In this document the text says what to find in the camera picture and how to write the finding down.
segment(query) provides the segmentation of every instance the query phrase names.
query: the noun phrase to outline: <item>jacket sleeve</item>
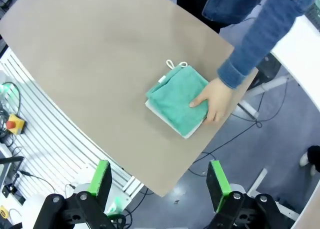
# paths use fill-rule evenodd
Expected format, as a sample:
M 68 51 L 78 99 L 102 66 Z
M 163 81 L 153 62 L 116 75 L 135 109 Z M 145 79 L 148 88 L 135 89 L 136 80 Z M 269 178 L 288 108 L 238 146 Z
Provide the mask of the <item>jacket sleeve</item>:
M 242 42 L 218 69 L 219 78 L 232 89 L 239 86 L 314 1 L 267 0 Z

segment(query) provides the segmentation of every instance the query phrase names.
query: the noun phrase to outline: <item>green towel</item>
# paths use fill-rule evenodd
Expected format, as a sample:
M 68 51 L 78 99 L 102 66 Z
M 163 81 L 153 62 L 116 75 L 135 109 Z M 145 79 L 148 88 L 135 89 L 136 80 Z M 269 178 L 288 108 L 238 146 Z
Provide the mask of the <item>green towel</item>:
M 165 75 L 165 79 L 151 88 L 146 96 L 150 104 L 182 135 L 186 136 L 208 113 L 208 103 L 190 108 L 208 84 L 191 66 L 177 66 Z

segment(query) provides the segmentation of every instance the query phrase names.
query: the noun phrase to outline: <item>white slatted panel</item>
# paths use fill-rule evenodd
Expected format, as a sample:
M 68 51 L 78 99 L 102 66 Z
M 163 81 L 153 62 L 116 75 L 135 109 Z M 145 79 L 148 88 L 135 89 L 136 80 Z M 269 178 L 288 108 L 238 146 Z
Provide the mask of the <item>white slatted panel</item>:
M 65 185 L 72 183 L 81 169 L 88 164 L 96 167 L 100 159 L 108 159 L 114 185 L 131 198 L 138 193 L 143 184 L 125 172 L 70 121 L 40 89 L 10 48 L 6 50 L 0 63 L 10 81 L 14 82 L 21 92 L 19 116 L 26 120 L 27 124 L 24 133 L 15 138 L 10 148 L 23 147 L 19 153 L 25 157 L 22 170 L 46 179 L 59 194 L 64 195 Z M 16 111 L 18 97 L 13 99 L 8 100 L 8 103 L 12 110 Z M 37 193 L 44 196 L 53 193 L 53 189 L 45 181 L 34 177 L 22 176 L 18 183 L 26 198 Z

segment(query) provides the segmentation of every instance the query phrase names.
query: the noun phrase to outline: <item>jacket cuff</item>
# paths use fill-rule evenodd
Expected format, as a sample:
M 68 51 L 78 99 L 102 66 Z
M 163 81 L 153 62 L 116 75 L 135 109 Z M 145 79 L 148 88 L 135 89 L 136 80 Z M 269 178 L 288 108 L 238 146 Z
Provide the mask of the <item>jacket cuff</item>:
M 223 83 L 229 88 L 235 89 L 246 78 L 231 63 L 228 58 L 217 70 L 218 76 Z

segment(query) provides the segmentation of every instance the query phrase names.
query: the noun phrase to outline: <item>gray floor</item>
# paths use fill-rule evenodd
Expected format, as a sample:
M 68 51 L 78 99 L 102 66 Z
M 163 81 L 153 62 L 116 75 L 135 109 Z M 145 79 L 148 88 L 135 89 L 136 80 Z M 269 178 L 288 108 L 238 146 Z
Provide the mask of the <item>gray floor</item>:
M 256 17 L 260 6 L 249 17 Z M 241 41 L 254 20 L 221 30 L 220 35 L 235 45 Z M 286 73 L 281 69 L 279 74 Z M 267 92 L 260 108 L 261 120 L 272 117 L 281 105 L 285 86 Z M 250 102 L 257 107 L 260 95 Z M 243 112 L 237 115 L 245 117 Z M 230 140 L 248 128 L 252 122 L 231 116 L 209 143 L 205 152 Z M 310 167 L 300 168 L 301 155 L 311 145 L 320 144 L 320 113 L 303 89 L 292 81 L 288 83 L 287 94 L 280 113 L 271 121 L 264 122 L 262 128 L 253 126 L 234 141 L 217 150 L 214 155 L 221 161 L 230 183 L 243 185 L 247 190 L 259 175 L 262 168 L 268 174 L 258 191 L 280 198 L 301 212 L 316 184 L 320 179 L 317 174 L 310 176 Z M 207 171 L 211 158 L 199 161 L 190 168 L 202 174 Z M 133 209 L 142 199 L 137 195 L 129 205 Z M 202 229 L 212 219 L 214 212 L 206 178 L 187 171 L 175 188 L 165 197 L 147 195 L 139 208 L 132 214 L 132 228 L 185 227 Z

